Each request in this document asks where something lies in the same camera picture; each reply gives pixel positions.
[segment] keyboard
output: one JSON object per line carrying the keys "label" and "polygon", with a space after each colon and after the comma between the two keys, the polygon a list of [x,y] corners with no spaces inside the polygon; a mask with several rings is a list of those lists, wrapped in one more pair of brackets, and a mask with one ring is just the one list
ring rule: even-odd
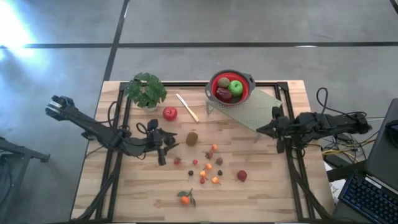
{"label": "keyboard", "polygon": [[339,199],[375,223],[398,223],[398,196],[362,174],[347,180]]}

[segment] table frame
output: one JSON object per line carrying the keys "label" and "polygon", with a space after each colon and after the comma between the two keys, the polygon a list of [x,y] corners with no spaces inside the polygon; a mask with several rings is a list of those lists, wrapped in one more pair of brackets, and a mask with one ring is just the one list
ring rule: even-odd
{"label": "table frame", "polygon": [[[123,96],[126,94],[126,87],[128,82],[121,82],[119,86],[119,93],[118,93],[118,100],[115,109],[115,116],[120,115],[121,105],[123,101]],[[189,86],[189,87],[201,87],[205,86],[207,82],[163,82],[165,87],[181,87],[181,86]],[[287,105],[287,113],[289,119],[293,120],[295,118],[293,112],[292,101],[290,99],[290,92],[289,92],[289,85],[287,82],[256,82],[256,86],[268,86],[273,87],[275,91],[275,97],[282,101],[282,94],[285,95],[285,102]],[[126,100],[126,107],[123,116],[122,126],[126,126],[129,121],[129,110],[131,107],[131,100],[127,98]],[[283,109],[283,105],[280,106],[280,110],[282,114],[285,114]],[[114,125],[117,126],[119,123],[119,116],[115,118]],[[308,184],[308,177],[307,172],[305,170],[305,164],[303,155],[301,153],[296,153],[297,158],[293,157],[293,148],[290,141],[287,141],[285,144],[285,151],[286,151],[286,159],[287,165],[289,168],[289,175],[290,175],[290,182],[292,185],[292,192],[295,204],[295,211],[297,214],[297,220],[299,222],[311,222],[311,223],[347,223],[347,222],[339,222],[336,220],[329,220],[330,215],[327,214],[326,210],[320,205],[314,194],[310,191],[310,187]],[[119,174],[121,170],[121,163],[123,158],[122,152],[117,152],[116,154],[116,162],[114,163],[114,167],[111,173],[111,161],[113,157],[114,151],[108,150],[106,154],[106,160],[104,165],[104,171],[101,181],[101,189],[98,192],[97,196],[95,197],[93,203],[90,206],[95,206],[95,217],[91,220],[70,220],[67,223],[111,223],[113,221],[113,214],[114,214],[114,206],[116,203],[116,196],[118,191],[118,183],[119,183]],[[297,171],[296,166],[294,164],[294,159],[297,160],[298,169]],[[303,208],[300,200],[299,195],[299,188],[298,185],[302,188],[305,196],[305,201],[307,204],[308,216],[309,218],[304,218],[303,216]],[[111,195],[109,200],[109,207],[108,212],[106,214],[106,218],[103,217],[103,205],[104,205],[104,196],[106,195],[107,191],[111,187]],[[320,216],[324,220],[316,219],[315,211],[320,214]]]}

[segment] concrete floor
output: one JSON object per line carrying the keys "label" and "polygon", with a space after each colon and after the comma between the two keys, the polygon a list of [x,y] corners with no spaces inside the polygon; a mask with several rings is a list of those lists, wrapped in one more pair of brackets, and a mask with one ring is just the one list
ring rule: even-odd
{"label": "concrete floor", "polygon": [[[122,4],[0,0],[0,43],[112,43]],[[132,0],[120,42],[398,41],[397,21],[388,0]],[[52,95],[65,95],[93,116],[110,51],[0,49],[0,136],[51,154],[48,164],[29,165],[9,223],[68,220],[87,141],[44,108]],[[257,80],[305,80],[313,111],[320,110],[316,90],[325,86],[329,106],[384,116],[398,97],[397,58],[398,47],[118,49],[110,80],[137,72],[207,80],[233,68]]]}

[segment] knife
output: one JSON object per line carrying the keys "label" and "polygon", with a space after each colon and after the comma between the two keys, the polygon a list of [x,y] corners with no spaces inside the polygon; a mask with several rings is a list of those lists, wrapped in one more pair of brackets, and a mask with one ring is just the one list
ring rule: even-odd
{"label": "knife", "polygon": [[188,110],[188,112],[191,114],[192,118],[195,119],[196,122],[199,122],[198,116],[189,108],[185,100],[177,93],[176,96],[178,99],[181,101],[181,103],[185,106],[185,108]]}

